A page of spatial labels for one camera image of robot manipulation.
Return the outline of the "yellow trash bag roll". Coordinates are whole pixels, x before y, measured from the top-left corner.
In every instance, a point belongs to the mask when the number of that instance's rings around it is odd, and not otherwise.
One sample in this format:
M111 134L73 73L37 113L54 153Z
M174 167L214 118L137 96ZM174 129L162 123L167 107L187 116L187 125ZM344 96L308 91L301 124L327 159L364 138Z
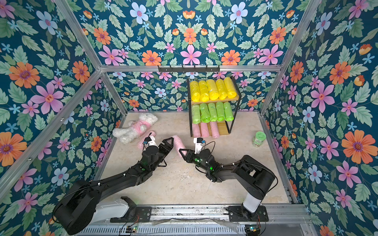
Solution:
M199 102L201 93L199 88L199 83L197 81L190 82L190 93L192 102Z
M237 91L233 80L230 77L225 77L223 82L227 90L227 97L230 99L235 98L237 96Z
M228 96L228 91L226 89L224 81L222 79L218 79L216 81L216 86L217 86L217 89L218 89L218 92L219 92L219 99L225 100Z
M208 79L206 83L207 83L210 100L218 100L220 94L219 94L216 82L213 79Z
M207 83L204 80L199 81L199 90L200 90L200 101L207 102L210 100L209 90L207 87Z

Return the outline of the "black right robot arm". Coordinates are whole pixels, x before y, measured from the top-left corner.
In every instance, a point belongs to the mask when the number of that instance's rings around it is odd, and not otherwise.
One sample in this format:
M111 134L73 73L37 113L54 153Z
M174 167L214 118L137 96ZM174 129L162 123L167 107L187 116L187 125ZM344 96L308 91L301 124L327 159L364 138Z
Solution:
M237 180L247 191L242 203L244 211L255 213L263 199L277 182L277 176L267 167L249 155L231 164L218 163L209 149L200 153L190 149L179 149L179 154L187 163L192 163L207 179L214 183Z

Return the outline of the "green trash bag roll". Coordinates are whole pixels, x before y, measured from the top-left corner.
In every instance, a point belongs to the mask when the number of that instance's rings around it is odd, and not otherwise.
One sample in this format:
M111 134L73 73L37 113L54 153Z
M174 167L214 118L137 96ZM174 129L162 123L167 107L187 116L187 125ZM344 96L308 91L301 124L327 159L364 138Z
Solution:
M192 122L193 124L201 123L200 106L198 104L192 105Z
M224 116L225 120L227 122L231 122L234 120L234 115L232 113L231 105L229 102L224 102L223 103L223 109L224 109Z
M223 102L216 103L216 111L217 111L217 122L222 122L225 120L225 112Z
M201 103L199 107L200 107L201 122L209 123L211 117L210 117L208 105L206 103Z
M208 103L208 110L210 113L210 122L216 122L218 120L218 116L215 103Z

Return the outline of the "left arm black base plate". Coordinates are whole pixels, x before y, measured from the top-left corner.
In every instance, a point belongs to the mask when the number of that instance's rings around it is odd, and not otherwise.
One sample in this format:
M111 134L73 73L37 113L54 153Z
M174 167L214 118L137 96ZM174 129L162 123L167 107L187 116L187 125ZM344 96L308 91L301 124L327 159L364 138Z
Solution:
M137 205L129 197L121 197L121 204L127 204L128 210L119 217L110 219L111 223L134 223L139 220L139 223L149 222L152 215L151 206Z

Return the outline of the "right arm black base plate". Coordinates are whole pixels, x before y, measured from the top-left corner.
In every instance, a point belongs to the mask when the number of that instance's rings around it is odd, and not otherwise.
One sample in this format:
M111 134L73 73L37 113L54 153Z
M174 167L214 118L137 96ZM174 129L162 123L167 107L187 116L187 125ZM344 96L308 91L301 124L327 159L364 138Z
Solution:
M259 205L255 212L248 211L243 205L228 206L230 222L268 222L269 217L265 206Z

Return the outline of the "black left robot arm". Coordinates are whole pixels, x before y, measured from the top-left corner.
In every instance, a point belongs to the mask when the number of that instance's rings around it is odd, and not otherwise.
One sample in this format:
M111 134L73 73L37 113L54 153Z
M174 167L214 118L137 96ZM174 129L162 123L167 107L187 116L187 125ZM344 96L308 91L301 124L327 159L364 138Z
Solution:
M75 235L101 216L102 200L129 187L148 180L153 171L165 162L174 148L174 138L164 139L158 146L151 145L142 152L142 159L126 171L98 181L77 181L69 192L56 204L52 216L69 235Z

